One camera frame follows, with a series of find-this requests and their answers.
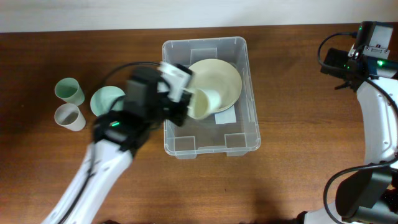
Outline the green cup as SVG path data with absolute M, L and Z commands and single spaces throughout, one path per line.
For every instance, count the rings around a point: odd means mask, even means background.
M 80 84 L 74 78 L 64 78 L 55 85 L 55 95 L 66 103 L 80 106 L 85 100 L 85 94 Z

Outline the green small bowl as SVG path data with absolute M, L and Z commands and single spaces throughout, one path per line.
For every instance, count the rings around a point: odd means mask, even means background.
M 95 116 L 101 116 L 109 111 L 114 100 L 125 93 L 116 86 L 104 86 L 97 90 L 90 100 L 90 108 Z

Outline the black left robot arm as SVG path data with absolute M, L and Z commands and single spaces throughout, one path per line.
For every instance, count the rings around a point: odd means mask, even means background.
M 193 72 L 179 64 L 135 68 L 126 82 L 126 94 L 116 98 L 123 109 L 109 108 L 97 117 L 85 158 L 44 223 L 91 223 L 155 126 L 165 120 L 177 126 L 184 123 L 192 78 Z

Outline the white label in bin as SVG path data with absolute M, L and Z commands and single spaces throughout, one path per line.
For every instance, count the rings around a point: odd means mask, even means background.
M 237 122 L 237 120 L 234 106 L 226 111 L 215 113 L 216 124 L 231 124 L 235 122 Z

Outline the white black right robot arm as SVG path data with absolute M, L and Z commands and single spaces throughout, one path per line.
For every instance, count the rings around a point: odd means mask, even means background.
M 364 165 L 333 175 L 323 208 L 296 223 L 397 223 L 397 62 L 363 51 L 330 49 L 322 72 L 345 81 L 363 114 Z

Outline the cream cup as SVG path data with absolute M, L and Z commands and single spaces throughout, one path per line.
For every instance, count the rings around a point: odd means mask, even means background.
M 188 116 L 193 119 L 205 119 L 221 106 L 221 97 L 216 90 L 196 88 L 188 106 Z

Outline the beige bowl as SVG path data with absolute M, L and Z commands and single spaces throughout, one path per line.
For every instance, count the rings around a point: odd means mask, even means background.
M 242 78 L 230 63 L 219 59 L 204 59 L 191 65 L 193 72 L 190 88 L 216 90 L 221 105 L 215 113 L 227 110 L 238 101 L 243 88 Z
M 225 94 L 221 97 L 221 103 L 217 109 L 214 110 L 215 113 L 220 113 L 230 109 L 238 100 L 240 94 Z

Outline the clear plastic storage bin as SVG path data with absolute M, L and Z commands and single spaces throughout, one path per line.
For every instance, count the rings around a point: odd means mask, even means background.
M 164 147 L 167 154 L 178 159 L 194 159 L 199 154 L 226 153 L 243 156 L 261 145 L 249 68 L 248 49 L 242 37 L 168 40 L 162 46 L 162 60 L 190 67 L 204 59 L 230 63 L 239 72 L 243 88 L 233 105 L 237 122 L 216 124 L 215 115 L 203 120 L 188 118 L 182 127 L 164 123 Z

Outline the grey cup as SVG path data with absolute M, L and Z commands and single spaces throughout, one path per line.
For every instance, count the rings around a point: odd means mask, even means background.
M 86 119 L 79 107 L 71 103 L 59 106 L 55 111 L 54 120 L 71 131 L 81 131 L 86 125 Z

